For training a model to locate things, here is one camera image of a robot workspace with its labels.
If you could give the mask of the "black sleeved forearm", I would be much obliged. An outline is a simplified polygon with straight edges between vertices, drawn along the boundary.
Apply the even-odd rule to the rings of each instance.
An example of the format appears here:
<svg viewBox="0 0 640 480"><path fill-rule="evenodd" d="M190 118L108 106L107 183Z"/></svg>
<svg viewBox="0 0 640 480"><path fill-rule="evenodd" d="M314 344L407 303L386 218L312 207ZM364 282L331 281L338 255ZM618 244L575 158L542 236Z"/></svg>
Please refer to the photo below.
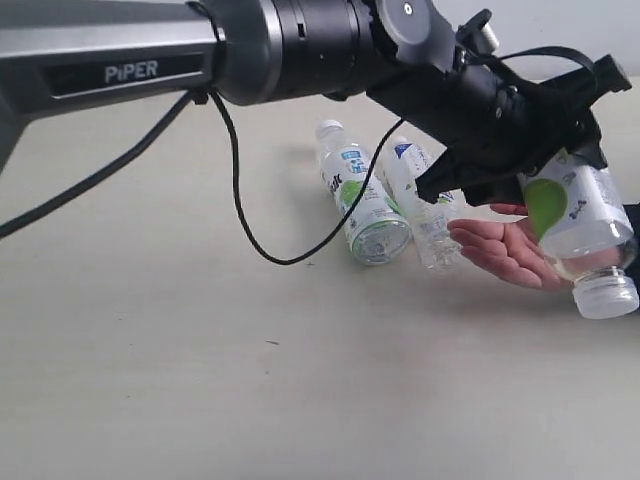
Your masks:
<svg viewBox="0 0 640 480"><path fill-rule="evenodd" d="M625 204L624 211L633 230L632 238L624 245L625 265L630 267L639 259L639 204Z"/></svg>

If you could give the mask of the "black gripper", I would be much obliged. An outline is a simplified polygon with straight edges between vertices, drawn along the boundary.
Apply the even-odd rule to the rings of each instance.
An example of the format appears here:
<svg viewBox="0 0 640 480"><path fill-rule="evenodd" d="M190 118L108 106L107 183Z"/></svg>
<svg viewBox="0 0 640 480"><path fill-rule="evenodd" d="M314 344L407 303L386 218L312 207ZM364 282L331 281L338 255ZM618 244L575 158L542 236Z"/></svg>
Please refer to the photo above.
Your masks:
<svg viewBox="0 0 640 480"><path fill-rule="evenodd" d="M383 29L372 33L379 79L366 94L399 119L439 141L445 152L415 181L429 203L461 190L470 206L524 204L516 176L566 146L594 135L591 106L632 88L610 54L593 60L564 46L520 51L559 57L573 71L536 82L508 66L478 31L430 31L417 45Z"/></svg>

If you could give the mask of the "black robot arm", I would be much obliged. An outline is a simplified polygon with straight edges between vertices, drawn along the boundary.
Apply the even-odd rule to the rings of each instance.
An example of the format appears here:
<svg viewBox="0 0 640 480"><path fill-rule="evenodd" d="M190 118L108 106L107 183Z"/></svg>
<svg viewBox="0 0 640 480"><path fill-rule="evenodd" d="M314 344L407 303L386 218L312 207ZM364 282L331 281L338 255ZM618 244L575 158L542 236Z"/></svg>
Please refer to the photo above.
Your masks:
<svg viewBox="0 0 640 480"><path fill-rule="evenodd" d="M5 1L1 156L27 125L77 110L212 89L240 106L358 94L441 143L421 199L519 203L519 175L561 152L607 162L592 106L627 91L611 56L545 46L576 69L528 81L496 54L489 10L453 27L430 1Z"/></svg>

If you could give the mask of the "person's open right hand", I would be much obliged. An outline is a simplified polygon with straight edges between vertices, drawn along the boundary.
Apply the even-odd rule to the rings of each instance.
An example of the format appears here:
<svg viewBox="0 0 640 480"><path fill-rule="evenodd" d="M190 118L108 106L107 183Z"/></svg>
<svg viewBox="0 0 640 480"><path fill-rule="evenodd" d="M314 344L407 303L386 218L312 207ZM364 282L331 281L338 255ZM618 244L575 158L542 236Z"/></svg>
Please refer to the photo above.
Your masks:
<svg viewBox="0 0 640 480"><path fill-rule="evenodd" d="M448 223L460 253L472 264L519 287L557 292L572 283L562 278L547 262L538 246L527 208L523 205L492 204L496 214L516 216L511 222L460 218Z"/></svg>

